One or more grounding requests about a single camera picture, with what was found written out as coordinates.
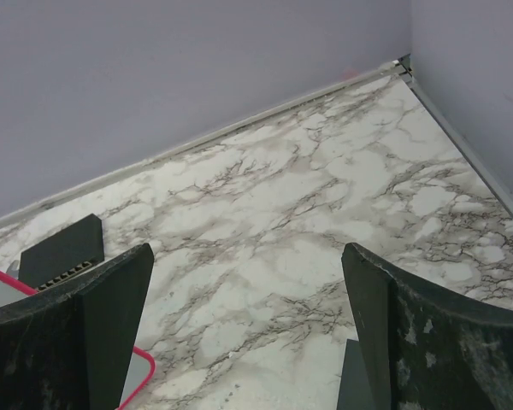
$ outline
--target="worn black surface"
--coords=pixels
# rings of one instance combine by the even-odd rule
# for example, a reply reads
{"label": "worn black surface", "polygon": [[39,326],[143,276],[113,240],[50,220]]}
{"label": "worn black surface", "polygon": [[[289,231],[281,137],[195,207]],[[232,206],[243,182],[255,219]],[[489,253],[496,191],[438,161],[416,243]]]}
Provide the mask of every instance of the worn black surface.
{"label": "worn black surface", "polygon": [[[342,264],[377,410],[513,410],[513,311],[428,282],[357,244],[346,245]],[[378,282],[386,294],[374,291]]]}
{"label": "worn black surface", "polygon": [[141,245],[0,307],[0,410],[117,408],[153,261]]}
{"label": "worn black surface", "polygon": [[359,342],[345,344],[344,365],[336,410],[375,410]]}
{"label": "worn black surface", "polygon": [[104,261],[103,224],[94,214],[21,253],[19,280],[32,288],[59,282]]}

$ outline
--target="white marble surface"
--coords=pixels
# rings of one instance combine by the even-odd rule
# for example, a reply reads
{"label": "white marble surface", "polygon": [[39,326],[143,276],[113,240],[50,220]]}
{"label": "white marble surface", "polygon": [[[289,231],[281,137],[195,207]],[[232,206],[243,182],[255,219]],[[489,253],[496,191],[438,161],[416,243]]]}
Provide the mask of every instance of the white marble surface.
{"label": "white marble surface", "polygon": [[513,220],[397,77],[340,91],[0,230],[0,268],[88,213],[149,242],[139,409],[334,410],[356,241],[513,309]]}

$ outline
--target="pink trim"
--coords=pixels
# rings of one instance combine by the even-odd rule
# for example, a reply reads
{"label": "pink trim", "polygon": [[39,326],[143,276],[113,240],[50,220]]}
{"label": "pink trim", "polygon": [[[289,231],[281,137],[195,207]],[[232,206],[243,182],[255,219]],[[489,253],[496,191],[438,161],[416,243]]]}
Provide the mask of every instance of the pink trim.
{"label": "pink trim", "polygon": [[143,359],[147,359],[150,363],[150,371],[148,372],[148,375],[144,378],[143,383],[141,383],[137,389],[118,407],[118,410],[122,410],[129,404],[131,400],[139,393],[140,390],[143,389],[143,387],[148,383],[150,378],[154,375],[154,371],[156,370],[156,362],[154,361],[154,358],[150,356],[148,353],[146,353],[144,350],[138,348],[137,346],[133,346],[133,352],[135,354],[138,354]]}
{"label": "pink trim", "polygon": [[[19,292],[24,293],[25,295],[32,296],[38,293],[35,289],[31,288],[30,286],[23,284],[21,281],[12,278],[11,276],[1,271],[0,282],[8,284],[12,288],[17,289]],[[122,404],[120,404],[117,410],[122,410],[127,406],[127,404],[129,404],[131,400],[133,400],[133,397],[135,397],[138,394],[138,392],[143,389],[143,387],[148,383],[150,378],[154,375],[154,371],[156,370],[156,362],[154,361],[154,358],[152,356],[150,356],[148,353],[138,348],[137,346],[133,346],[133,352],[141,356],[143,359],[146,359],[150,363],[150,371],[148,372],[146,378],[144,378],[143,382],[138,386],[138,388],[135,389],[135,391]]]}

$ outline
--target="lavender wall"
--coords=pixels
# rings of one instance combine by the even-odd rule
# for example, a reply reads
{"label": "lavender wall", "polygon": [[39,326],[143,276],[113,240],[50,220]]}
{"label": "lavender wall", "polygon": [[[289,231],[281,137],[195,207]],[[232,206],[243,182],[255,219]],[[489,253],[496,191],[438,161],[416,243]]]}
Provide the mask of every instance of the lavender wall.
{"label": "lavender wall", "polygon": [[421,88],[513,193],[513,0],[413,0]]}
{"label": "lavender wall", "polygon": [[410,51],[409,0],[0,0],[0,216]]}

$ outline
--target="gray baseboard trim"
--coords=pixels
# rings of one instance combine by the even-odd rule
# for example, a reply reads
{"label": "gray baseboard trim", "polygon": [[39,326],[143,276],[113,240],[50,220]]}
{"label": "gray baseboard trim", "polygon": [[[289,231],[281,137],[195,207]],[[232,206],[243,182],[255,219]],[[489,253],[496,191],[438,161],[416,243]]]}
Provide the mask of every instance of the gray baseboard trim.
{"label": "gray baseboard trim", "polygon": [[100,190],[101,188],[107,185],[111,185],[122,179],[131,177],[146,169],[159,167],[159,165],[162,162],[166,161],[174,155],[187,152],[191,149],[199,149],[206,144],[214,144],[217,141],[220,141],[222,138],[225,138],[229,135],[232,135],[235,132],[240,131],[242,128],[252,126],[253,124],[259,121],[266,120],[267,118],[273,115],[281,114],[291,108],[297,107],[298,105],[305,104],[309,101],[315,100],[316,98],[322,98],[324,96],[327,96],[328,94],[343,90],[348,87],[360,86],[365,83],[379,79],[381,77],[385,77],[387,75],[392,75],[395,73],[402,73],[403,71],[404,69],[400,66],[397,66],[394,62],[388,62],[373,71],[363,73],[352,79],[338,82],[336,84],[330,85],[327,88],[323,88],[321,90],[312,92],[306,96],[296,98],[289,102],[285,102],[283,104],[278,105],[277,107],[263,111],[260,114],[253,115],[245,120],[241,120],[239,122],[231,124],[230,126],[226,126],[220,130],[204,135],[200,138],[195,138],[191,142],[185,143],[177,148],[164,152],[163,154],[160,154],[148,160],[137,162],[129,167],[124,167],[115,170],[111,173],[107,173],[101,177],[85,182],[84,184],[77,185],[69,190],[65,190],[53,196],[49,196],[43,199],[42,201],[35,202],[31,205],[28,205],[25,208],[14,211],[11,214],[7,214],[0,218],[0,228],[19,222],[20,220],[29,218],[31,216],[44,212],[45,210],[52,209],[57,205],[61,205],[62,203],[72,201],[74,198],[77,198],[79,196],[89,194],[90,192],[93,192],[95,190]]}
{"label": "gray baseboard trim", "polygon": [[408,83],[408,86],[513,218],[513,194],[507,188],[503,180],[492,169],[490,169],[490,167],[486,166],[486,163],[482,160],[481,156],[474,150],[462,134],[448,122],[445,116],[442,115],[437,106],[433,103],[432,99],[418,85],[415,78],[412,78]]}

